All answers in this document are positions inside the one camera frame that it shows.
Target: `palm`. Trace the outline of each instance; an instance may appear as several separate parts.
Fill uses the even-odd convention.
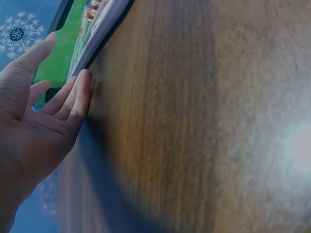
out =
[[[51,173],[71,150],[89,101],[89,73],[70,79],[40,110],[31,106],[51,86],[42,81],[29,88],[31,73],[52,51],[45,40],[0,73],[0,165],[25,176],[31,188]]]

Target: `finger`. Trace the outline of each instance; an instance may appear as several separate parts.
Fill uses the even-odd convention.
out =
[[[69,94],[69,96],[67,97],[64,105],[62,106],[62,108],[55,114],[55,116],[60,119],[60,120],[67,120],[73,105],[75,103],[76,100],[76,96],[77,96],[77,90],[78,87],[80,86],[80,84],[82,82],[84,82],[84,80],[88,79],[89,80],[89,71],[87,69],[83,69],[80,71],[77,80]]]
[[[90,99],[90,78],[85,76],[79,83],[73,108],[66,120],[76,135],[78,134],[85,118]]]
[[[29,74],[34,73],[41,62],[43,62],[53,51],[56,41],[56,34],[49,34],[45,40],[39,41],[31,46],[23,55],[11,62],[9,67],[25,69]]]
[[[76,77],[70,78],[62,89],[60,89],[57,94],[46,105],[44,105],[44,107],[41,108],[40,111],[48,115],[54,115],[57,113],[64,105],[65,100],[75,84],[75,81]]]
[[[56,35],[52,33],[0,73],[0,109],[11,117],[23,119],[30,94],[31,73],[52,52],[55,43]]]
[[[40,81],[30,87],[27,104],[32,106],[34,103],[51,87],[51,82],[48,80]]]

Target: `blue tablecloth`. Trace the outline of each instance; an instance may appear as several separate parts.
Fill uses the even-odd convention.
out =
[[[0,0],[0,69],[46,37],[62,0]],[[56,172],[18,209],[11,233],[56,233]]]

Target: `wood grain surface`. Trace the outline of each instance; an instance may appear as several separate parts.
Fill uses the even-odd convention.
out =
[[[59,169],[61,230],[311,232],[310,12],[136,0],[90,67],[92,131]]]

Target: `book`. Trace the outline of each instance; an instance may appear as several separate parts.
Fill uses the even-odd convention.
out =
[[[129,0],[88,0],[71,57],[68,76],[85,68],[107,33],[124,12]]]

